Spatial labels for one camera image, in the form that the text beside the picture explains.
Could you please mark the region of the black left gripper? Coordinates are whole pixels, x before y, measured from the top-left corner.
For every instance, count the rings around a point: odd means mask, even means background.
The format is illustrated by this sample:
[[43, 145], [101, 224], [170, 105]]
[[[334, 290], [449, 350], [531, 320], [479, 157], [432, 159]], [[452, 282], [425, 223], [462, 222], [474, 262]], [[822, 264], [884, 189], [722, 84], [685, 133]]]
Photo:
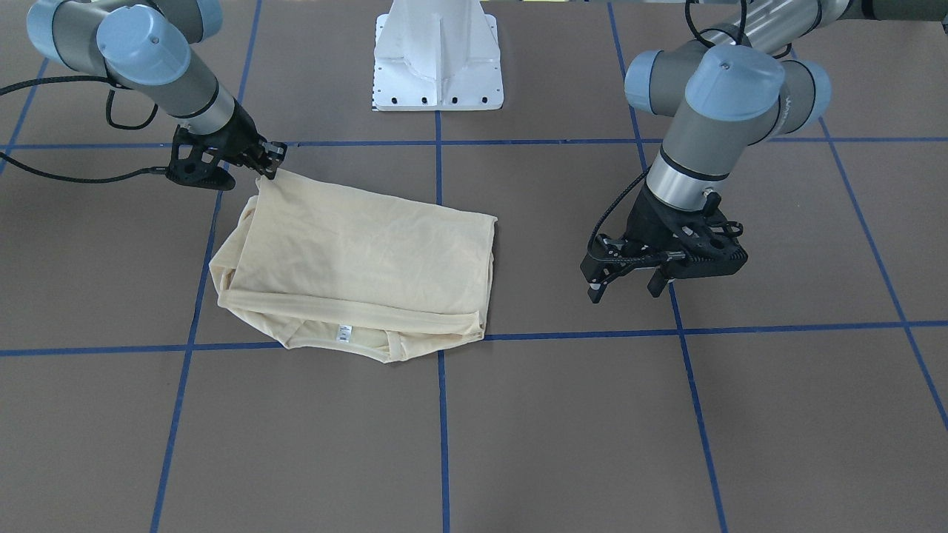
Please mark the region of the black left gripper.
[[[718, 277], [724, 274], [724, 248], [715, 247], [711, 240], [724, 239], [712, 232], [712, 227], [724, 222], [718, 208], [720, 195], [712, 192], [711, 199], [702, 200], [704, 208], [690, 212], [671, 208], [643, 186], [633, 204], [622, 239], [622, 252], [638, 257], [660, 252], [684, 252], [684, 260], [672, 260], [655, 269], [647, 291], [654, 299], [661, 296], [667, 281]], [[589, 269], [589, 299], [599, 304], [607, 286], [630, 272], [625, 264], [593, 264]]]

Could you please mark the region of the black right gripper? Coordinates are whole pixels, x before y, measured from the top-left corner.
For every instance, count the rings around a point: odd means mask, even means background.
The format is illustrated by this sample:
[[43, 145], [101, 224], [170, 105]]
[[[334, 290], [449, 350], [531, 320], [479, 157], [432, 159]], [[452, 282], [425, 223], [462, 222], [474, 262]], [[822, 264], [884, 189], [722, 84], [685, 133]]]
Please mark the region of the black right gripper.
[[246, 167], [268, 180], [275, 178], [278, 164], [287, 156], [287, 145], [265, 141], [247, 111], [234, 100], [216, 100], [202, 114], [181, 119], [175, 141], [185, 144], [182, 156], [191, 144], [200, 144], [216, 152], [223, 162]]

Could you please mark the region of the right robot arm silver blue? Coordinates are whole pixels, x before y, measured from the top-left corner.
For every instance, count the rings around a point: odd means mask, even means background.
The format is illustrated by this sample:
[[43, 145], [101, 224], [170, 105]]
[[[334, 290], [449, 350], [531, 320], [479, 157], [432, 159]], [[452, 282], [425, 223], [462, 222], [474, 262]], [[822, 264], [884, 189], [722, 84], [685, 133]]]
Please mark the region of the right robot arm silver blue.
[[270, 142], [193, 45], [223, 22], [217, 1], [37, 1], [27, 13], [31, 44], [45, 58], [146, 95], [175, 119], [172, 155], [149, 173], [187, 187], [230, 191], [221, 162], [274, 179], [287, 145]]

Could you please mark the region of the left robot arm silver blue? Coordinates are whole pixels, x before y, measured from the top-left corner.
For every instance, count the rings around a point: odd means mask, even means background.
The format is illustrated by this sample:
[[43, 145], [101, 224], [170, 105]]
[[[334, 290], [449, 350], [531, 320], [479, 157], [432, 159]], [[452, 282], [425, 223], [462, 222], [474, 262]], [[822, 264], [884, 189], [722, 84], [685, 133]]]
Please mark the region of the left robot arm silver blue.
[[654, 161], [631, 182], [638, 195], [624, 234], [595, 229], [588, 240], [580, 269], [593, 303], [634, 270], [653, 271], [647, 289], [659, 297], [674, 280], [732, 275], [745, 265], [744, 227], [720, 208], [725, 180], [746, 148], [825, 113], [826, 71], [787, 54], [794, 40], [846, 8], [844, 1], [744, 1], [737, 20], [631, 61], [630, 106], [670, 117], [671, 125]]

